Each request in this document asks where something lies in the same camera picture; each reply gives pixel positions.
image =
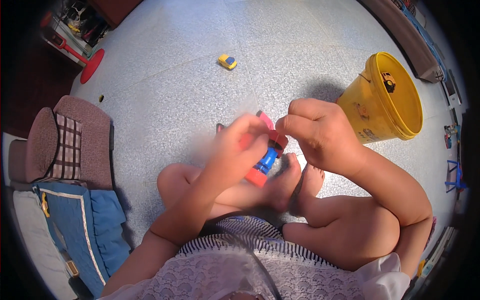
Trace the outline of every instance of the child's foot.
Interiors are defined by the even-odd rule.
[[[312,165],[307,165],[306,168],[295,209],[296,214],[301,216],[305,215],[304,211],[308,206],[308,202],[315,200],[325,180],[325,172],[323,170]]]
[[[295,153],[287,153],[288,167],[272,181],[268,181],[267,200],[276,211],[284,213],[288,209],[290,197],[301,177],[301,168]]]

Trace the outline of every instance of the white pillow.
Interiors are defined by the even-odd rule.
[[[58,300],[77,299],[68,283],[70,274],[50,235],[37,195],[14,191],[13,204],[30,259],[47,287]]]

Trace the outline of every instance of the blue toy chair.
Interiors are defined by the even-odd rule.
[[[448,163],[452,163],[452,164],[455,164],[455,167],[453,167],[453,169],[449,169],[448,170],[448,174],[450,174],[450,172],[452,172],[453,170],[457,169],[456,171],[456,180],[455,182],[448,182],[448,181],[445,181],[445,185],[448,187],[450,185],[454,185],[453,188],[449,189],[447,192],[451,192],[453,191],[455,188],[459,189],[459,190],[463,190],[467,187],[467,185],[462,182],[462,169],[460,167],[460,163],[457,162],[457,161],[453,161],[453,160],[447,160],[447,164]]]

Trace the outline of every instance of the red stand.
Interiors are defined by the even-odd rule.
[[[51,18],[51,15],[47,14],[46,16],[46,24],[48,23],[48,19]],[[78,54],[75,50],[73,50],[70,46],[67,45],[67,40],[58,34],[53,28],[42,24],[42,31],[44,37],[52,43],[58,49],[65,49],[67,52],[78,58],[81,62],[85,64],[85,68],[82,71],[82,75],[80,76],[80,83],[86,83],[90,77],[92,77],[95,70],[98,68],[98,65],[102,61],[102,58],[105,54],[105,50],[100,49],[92,56],[90,60],[87,60],[85,57]]]
[[[93,73],[98,68],[98,65],[100,64],[100,62],[102,61],[103,55],[105,54],[105,50],[99,49],[97,52],[95,52],[95,54],[92,56],[90,60],[87,60],[85,57],[75,52],[75,50],[73,50],[66,43],[63,45],[62,48],[67,50],[69,53],[74,55],[76,58],[78,58],[81,62],[83,62],[86,65],[84,70],[82,71],[82,75],[80,76],[81,84],[86,83],[90,79],[90,77],[92,77]]]

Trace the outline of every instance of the tiled floor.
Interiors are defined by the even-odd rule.
[[[113,119],[115,181],[133,246],[163,211],[160,170],[198,163],[195,145],[217,122],[258,109],[275,121],[298,97],[332,101],[377,51],[393,54],[411,74],[388,33],[355,0],[144,0],[100,47],[106,53],[97,72],[84,85],[77,78],[71,95]],[[221,53],[235,57],[235,70],[217,64]],[[444,226],[454,200],[443,184],[446,160],[456,157],[443,138],[451,117],[439,84],[414,82],[424,113],[420,135],[370,147],[422,184]],[[301,154],[294,140],[287,151]],[[320,196],[334,194],[367,195],[328,174]]]

